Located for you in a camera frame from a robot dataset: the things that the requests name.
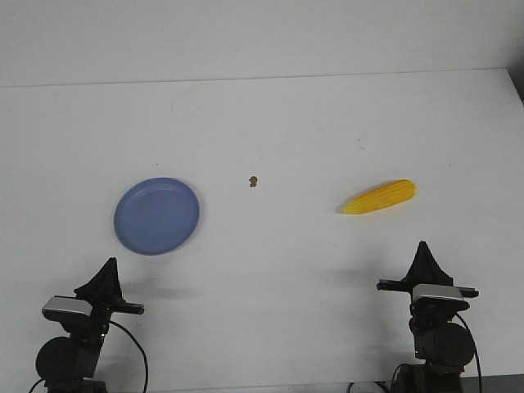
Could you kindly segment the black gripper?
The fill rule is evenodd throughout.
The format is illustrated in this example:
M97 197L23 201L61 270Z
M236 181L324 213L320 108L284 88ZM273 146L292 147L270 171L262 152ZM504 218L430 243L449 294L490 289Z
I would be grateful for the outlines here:
M91 280L74 289L74 292L76 298L86 300L93 311L90 317L66 315L66 324L62 326L72 338L86 346L102 347L113 313L144 313L144 304L129 303L123 299L115 257L109 258Z
M433 328L451 321L469 309L468 299L479 296L473 287L456 287L454 280L437 264L428 244L418 243L413 262L401 281L380 279L379 291L410 295L411 328Z

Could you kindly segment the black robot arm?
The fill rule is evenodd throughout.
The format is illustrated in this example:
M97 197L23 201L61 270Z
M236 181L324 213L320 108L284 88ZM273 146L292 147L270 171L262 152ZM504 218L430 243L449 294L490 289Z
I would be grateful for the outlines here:
M415 358L421 361L397 366L388 391L462 392L461 374L478 360L478 351L467 324L453 319L461 318L459 314L470 307L468 300L478 297L479 291L455 286L425 241L418 243L404 278L381 279L376 288L409 294L409 330Z
M102 346L111 326L124 332L138 348L144 364L146 391L149 366L136 337L111 319L112 314L142 315L144 305L127 302L122 293L117 259L111 257L73 296L53 296L42 307L45 319L59 323L68 334L55 337L39 350L35 368L48 392L106 392L107 384L94 378Z

